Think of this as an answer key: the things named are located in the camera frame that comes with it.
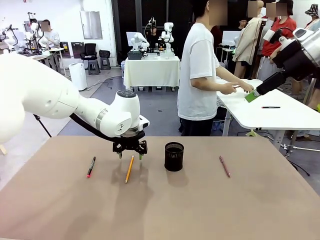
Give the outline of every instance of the black mesh pen holder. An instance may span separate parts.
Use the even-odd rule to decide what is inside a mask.
[[[169,142],[165,145],[164,167],[170,172],[178,172],[183,168],[185,147],[178,142]]]

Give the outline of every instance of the man's hand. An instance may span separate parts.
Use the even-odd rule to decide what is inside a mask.
[[[248,84],[248,83],[246,83],[246,82],[244,82],[244,81],[241,81],[241,82],[239,83],[239,86],[240,86],[246,93],[250,93],[250,92],[252,92],[252,91],[255,89],[252,85],[250,85],[250,84]]]
[[[239,84],[237,82],[228,82],[221,86],[220,92],[224,95],[236,93],[237,89],[235,88],[235,86],[238,86],[238,85]]]

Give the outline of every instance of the pencil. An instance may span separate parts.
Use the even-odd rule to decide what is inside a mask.
[[[226,174],[229,178],[231,178],[230,172],[228,171],[227,166],[226,166],[225,161],[224,161],[224,159],[222,158],[222,156],[219,156],[219,159],[220,159],[220,162],[222,163],[222,166],[223,166],[223,168],[224,168],[225,174]]]
[[[132,155],[130,166],[129,166],[129,169],[128,169],[128,172],[127,172],[126,178],[125,178],[125,183],[127,183],[128,180],[129,180],[129,176],[130,176],[130,173],[131,173],[132,164],[134,163],[134,159],[135,159],[135,156]]]

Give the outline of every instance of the white wall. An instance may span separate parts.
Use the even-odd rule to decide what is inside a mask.
[[[99,11],[102,38],[84,39],[80,10]],[[111,0],[0,0],[0,19],[5,17],[7,24],[24,31],[23,22],[28,21],[27,12],[36,13],[38,20],[50,20],[51,27],[58,31],[62,42],[69,42],[70,55],[73,56],[70,42],[96,43],[97,52],[108,50],[111,52],[110,62],[116,65],[116,43],[113,24]],[[81,59],[63,59],[65,67],[71,63],[80,63]]]
[[[304,28],[310,21],[311,16],[306,15],[311,4],[319,4],[319,0],[293,0],[293,19],[296,21],[296,26],[298,28]]]

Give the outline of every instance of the hair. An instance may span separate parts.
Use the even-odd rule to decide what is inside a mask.
[[[191,0],[192,12],[195,19],[205,14],[208,1],[209,0]]]
[[[48,19],[45,19],[45,20],[43,20],[42,22],[48,22],[48,25],[51,26],[51,25],[50,25],[50,21],[49,21]]]
[[[286,11],[289,16],[294,14],[294,1],[293,0],[280,0],[278,4],[286,4]]]

